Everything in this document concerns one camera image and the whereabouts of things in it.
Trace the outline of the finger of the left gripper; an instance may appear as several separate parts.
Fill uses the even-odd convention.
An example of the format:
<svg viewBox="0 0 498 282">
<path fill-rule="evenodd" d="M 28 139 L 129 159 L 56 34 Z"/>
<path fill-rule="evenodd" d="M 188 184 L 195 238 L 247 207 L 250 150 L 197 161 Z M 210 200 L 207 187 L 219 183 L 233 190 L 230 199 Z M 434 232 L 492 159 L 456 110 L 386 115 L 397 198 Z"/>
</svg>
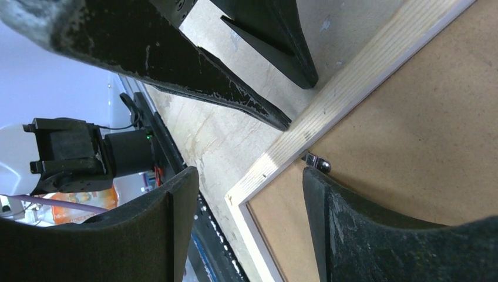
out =
<svg viewBox="0 0 498 282">
<path fill-rule="evenodd" d="M 296 1 L 218 0 L 221 20 L 302 89 L 318 82 Z"/>
<path fill-rule="evenodd" d="M 239 110 L 285 131 L 291 119 L 151 1 L 2 1 L 1 21 L 49 52 L 159 90 Z"/>
</svg>

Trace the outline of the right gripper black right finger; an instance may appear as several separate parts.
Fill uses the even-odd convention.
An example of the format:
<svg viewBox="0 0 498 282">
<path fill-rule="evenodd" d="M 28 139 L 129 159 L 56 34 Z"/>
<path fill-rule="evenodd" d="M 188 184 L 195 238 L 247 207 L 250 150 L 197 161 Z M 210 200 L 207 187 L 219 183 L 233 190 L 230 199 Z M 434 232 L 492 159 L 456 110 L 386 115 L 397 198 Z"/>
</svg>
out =
<svg viewBox="0 0 498 282">
<path fill-rule="evenodd" d="M 444 226 L 389 210 L 314 167 L 302 188 L 321 281 L 496 281 L 497 217 Z"/>
</svg>

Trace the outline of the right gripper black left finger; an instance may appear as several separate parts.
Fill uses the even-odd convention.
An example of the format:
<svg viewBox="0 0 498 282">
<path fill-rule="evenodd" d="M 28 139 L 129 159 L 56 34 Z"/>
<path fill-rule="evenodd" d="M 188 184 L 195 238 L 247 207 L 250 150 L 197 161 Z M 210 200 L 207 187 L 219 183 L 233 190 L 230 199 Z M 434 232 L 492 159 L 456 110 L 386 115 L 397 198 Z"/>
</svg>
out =
<svg viewBox="0 0 498 282">
<path fill-rule="evenodd" d="M 1 220 L 2 281 L 182 281 L 199 191 L 190 166 L 81 224 Z"/>
</svg>

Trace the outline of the brown backing board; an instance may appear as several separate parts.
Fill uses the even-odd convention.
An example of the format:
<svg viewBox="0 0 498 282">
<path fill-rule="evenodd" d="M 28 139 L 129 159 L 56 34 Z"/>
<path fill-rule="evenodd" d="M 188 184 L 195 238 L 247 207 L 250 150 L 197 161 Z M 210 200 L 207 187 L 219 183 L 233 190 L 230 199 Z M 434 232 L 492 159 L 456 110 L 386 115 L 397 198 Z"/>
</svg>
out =
<svg viewBox="0 0 498 282">
<path fill-rule="evenodd" d="M 495 216 L 497 2 L 474 2 L 310 150 L 334 178 L 408 216 Z"/>
</svg>

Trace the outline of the white wooden picture frame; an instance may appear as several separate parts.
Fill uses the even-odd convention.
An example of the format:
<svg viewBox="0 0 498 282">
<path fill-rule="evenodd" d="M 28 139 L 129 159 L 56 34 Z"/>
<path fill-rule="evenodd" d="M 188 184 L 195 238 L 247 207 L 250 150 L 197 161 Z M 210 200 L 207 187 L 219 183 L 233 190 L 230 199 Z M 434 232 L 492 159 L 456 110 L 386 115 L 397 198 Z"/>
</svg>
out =
<svg viewBox="0 0 498 282">
<path fill-rule="evenodd" d="M 247 203 L 472 3 L 404 2 L 226 193 L 226 204 L 260 279 L 281 281 L 282 275 Z"/>
</svg>

